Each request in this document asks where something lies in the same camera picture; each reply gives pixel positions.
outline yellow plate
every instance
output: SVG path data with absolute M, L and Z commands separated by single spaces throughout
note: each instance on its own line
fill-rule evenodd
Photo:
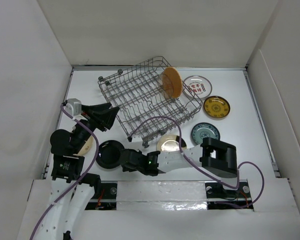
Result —
M 211 117 L 221 119 L 230 113 L 230 104 L 220 96 L 210 96 L 203 103 L 204 111 Z

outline decorative plate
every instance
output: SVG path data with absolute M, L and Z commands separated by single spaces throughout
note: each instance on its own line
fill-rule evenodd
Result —
M 219 130 L 210 123 L 201 122 L 196 124 L 191 130 L 191 138 L 197 144 L 202 144 L 204 138 L 220 140 Z
M 204 101 L 203 109 L 209 116 L 220 119 L 230 113 L 230 104 L 221 96 L 210 96 Z
M 211 82 L 203 76 L 189 76 L 183 81 L 183 83 L 188 87 L 190 92 L 194 92 L 196 94 L 195 98 L 198 99 L 204 99 L 212 92 Z

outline white wall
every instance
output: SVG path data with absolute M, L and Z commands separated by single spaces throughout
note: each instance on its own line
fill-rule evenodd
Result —
M 278 0 L 38 0 L 69 62 L 244 67 Z
M 282 0 L 248 68 L 274 156 L 300 210 L 300 0 Z
M 0 240 L 16 239 L 71 66 L 35 0 L 0 0 Z

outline orange plate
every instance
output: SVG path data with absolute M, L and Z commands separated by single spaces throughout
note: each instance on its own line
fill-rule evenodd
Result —
M 179 72 L 174 67 L 168 66 L 163 71 L 162 75 L 164 91 L 173 99 L 180 97 L 183 85 Z

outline black plate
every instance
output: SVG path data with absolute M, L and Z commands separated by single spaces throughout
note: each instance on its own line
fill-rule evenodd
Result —
M 114 169 L 120 166 L 120 151 L 125 147 L 116 140 L 103 142 L 99 147 L 99 153 L 96 162 L 104 169 Z

